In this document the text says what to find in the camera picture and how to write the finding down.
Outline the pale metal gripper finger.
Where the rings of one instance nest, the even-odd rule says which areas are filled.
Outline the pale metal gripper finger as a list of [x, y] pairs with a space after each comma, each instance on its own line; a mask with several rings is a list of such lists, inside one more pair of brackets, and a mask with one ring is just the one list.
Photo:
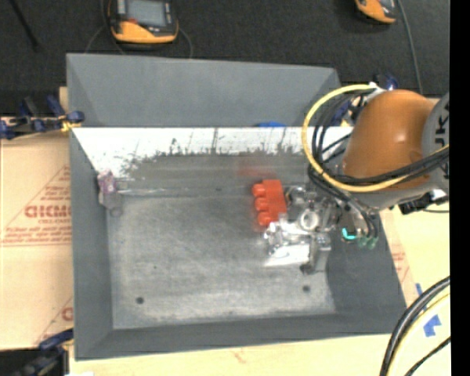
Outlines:
[[266, 267], [308, 262], [311, 236], [306, 231], [287, 222], [271, 222], [262, 236], [266, 243]]
[[331, 253], [331, 238], [329, 235], [316, 235], [309, 244], [309, 256], [300, 270], [305, 275], [322, 273], [327, 268], [327, 261]]

